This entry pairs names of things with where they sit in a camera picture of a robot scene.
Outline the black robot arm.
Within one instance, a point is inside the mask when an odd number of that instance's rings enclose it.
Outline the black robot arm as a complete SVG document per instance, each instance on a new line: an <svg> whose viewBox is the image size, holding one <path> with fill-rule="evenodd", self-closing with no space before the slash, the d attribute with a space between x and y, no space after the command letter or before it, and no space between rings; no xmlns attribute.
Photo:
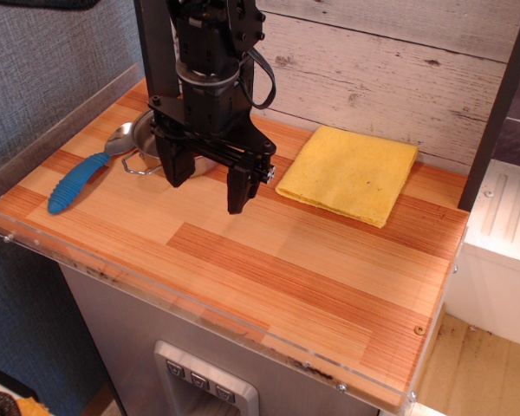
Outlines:
<svg viewBox="0 0 520 416"><path fill-rule="evenodd" d="M255 67L275 77L255 48L265 38L265 15L253 1L170 1L167 8L183 96L148 101L164 174L178 187L195 173L197 156L226 166L228 211L238 214L275 173L276 145L250 118L276 97L272 88L264 102L253 100Z"/></svg>

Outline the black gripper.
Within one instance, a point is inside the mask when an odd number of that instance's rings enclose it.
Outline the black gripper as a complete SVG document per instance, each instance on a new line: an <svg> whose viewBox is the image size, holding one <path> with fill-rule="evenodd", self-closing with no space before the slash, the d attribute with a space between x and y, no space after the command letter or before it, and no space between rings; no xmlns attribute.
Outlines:
<svg viewBox="0 0 520 416"><path fill-rule="evenodd" d="M153 134L167 181L179 187L195 173L195 158L204 156L228 168L228 212L239 214L261 183L269 183L276 145L250 117L242 86L185 85L180 98L153 95Z"/></svg>

